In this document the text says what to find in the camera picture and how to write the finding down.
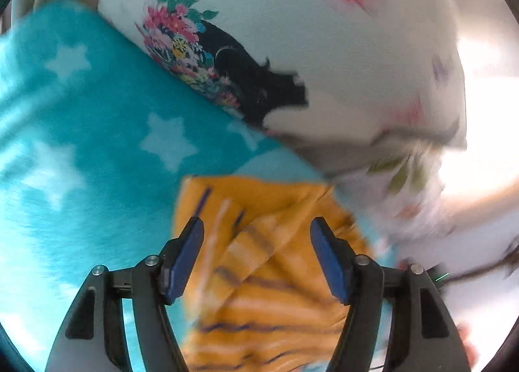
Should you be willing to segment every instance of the striped orange fabric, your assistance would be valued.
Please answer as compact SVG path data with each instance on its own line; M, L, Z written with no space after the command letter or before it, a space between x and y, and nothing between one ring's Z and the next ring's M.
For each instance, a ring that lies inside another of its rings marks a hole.
M348 308L330 293L310 242L324 217L336 236L368 253L333 189L240 177L184 181L173 234L193 215L205 237L184 294L195 325L190 370L290 371L331 358Z

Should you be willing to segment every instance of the white star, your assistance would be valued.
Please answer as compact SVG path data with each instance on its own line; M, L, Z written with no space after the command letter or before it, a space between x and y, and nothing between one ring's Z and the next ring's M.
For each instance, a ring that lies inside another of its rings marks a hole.
M61 201L72 189L82 188L85 181L74 167L74 146L48 146L36 142L37 165L23 179L27 186L41 190L55 211L61 209Z
M67 47L58 44L56 57L45 63L48 70L52 70L58 76L59 81L63 82L74 72L90 70L92 66L85 57L87 47L79 44L75 47Z
M195 155L198 149L184 137L184 120L162 120L157 114L148 117L150 134L141 142L141 149L158 155L164 167L175 173L184 158Z
M264 134L251 129L240 120L231 121L227 126L227 131L240 134L251 151L256 151L258 149L258 144L265 139Z

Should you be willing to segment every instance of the teal blanket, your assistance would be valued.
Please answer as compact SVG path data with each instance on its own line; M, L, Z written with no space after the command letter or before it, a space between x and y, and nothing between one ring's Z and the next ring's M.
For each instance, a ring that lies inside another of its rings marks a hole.
M45 368L94 265L130 267L162 248L184 176L231 174L320 180L73 1L0 37L0 322L30 365ZM168 314L182 342L182 301ZM127 303L125 324L144 370Z

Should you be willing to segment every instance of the metal screw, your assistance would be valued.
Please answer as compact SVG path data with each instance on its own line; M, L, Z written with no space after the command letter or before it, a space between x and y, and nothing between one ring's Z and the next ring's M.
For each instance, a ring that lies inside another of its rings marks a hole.
M149 267L153 267L155 266L157 263L159 263L160 261L160 258L155 255L155 254L151 254L150 256L148 256L145 260L144 260L144 263L146 265L148 265Z
M424 267L422 267L419 263L414 263L411 265L411 272L414 275L420 275L424 272Z
M369 264L369 258L364 254L360 254L355 258L355 262L357 263L357 265L362 265L363 267L365 267Z
M106 270L104 265L96 265L92 268L92 275L101 275Z

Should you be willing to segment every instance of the green light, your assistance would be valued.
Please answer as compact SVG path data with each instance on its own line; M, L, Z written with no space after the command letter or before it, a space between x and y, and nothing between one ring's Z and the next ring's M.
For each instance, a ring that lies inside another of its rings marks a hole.
M443 274L439 279L435 279L434 281L440 281L441 279L444 279L449 273Z

